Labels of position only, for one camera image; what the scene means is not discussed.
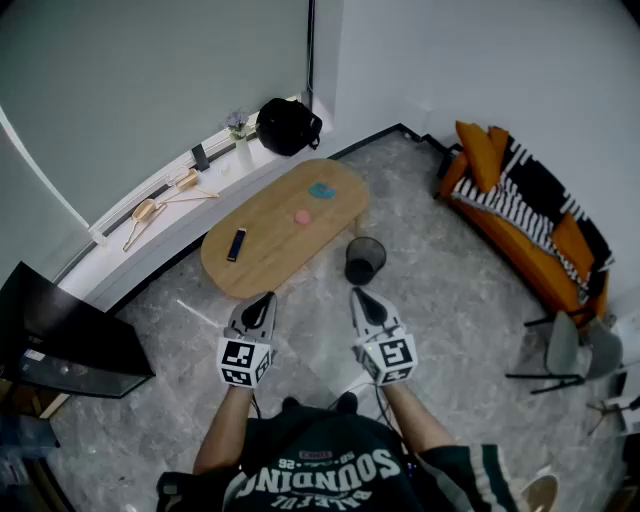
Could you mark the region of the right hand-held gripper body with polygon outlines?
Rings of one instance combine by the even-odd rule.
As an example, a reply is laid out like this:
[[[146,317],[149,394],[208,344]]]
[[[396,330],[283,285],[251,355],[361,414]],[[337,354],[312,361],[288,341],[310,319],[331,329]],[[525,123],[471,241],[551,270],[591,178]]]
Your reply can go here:
[[[402,327],[360,338],[353,352],[378,387],[407,380],[418,365],[414,337]]]

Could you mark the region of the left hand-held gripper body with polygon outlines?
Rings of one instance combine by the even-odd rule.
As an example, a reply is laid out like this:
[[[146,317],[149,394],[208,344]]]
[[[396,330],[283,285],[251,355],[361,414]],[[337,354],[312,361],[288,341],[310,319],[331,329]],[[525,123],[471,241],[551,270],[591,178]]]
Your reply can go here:
[[[226,327],[217,345],[217,369],[223,382],[244,388],[256,388],[275,354],[269,329],[240,332]]]

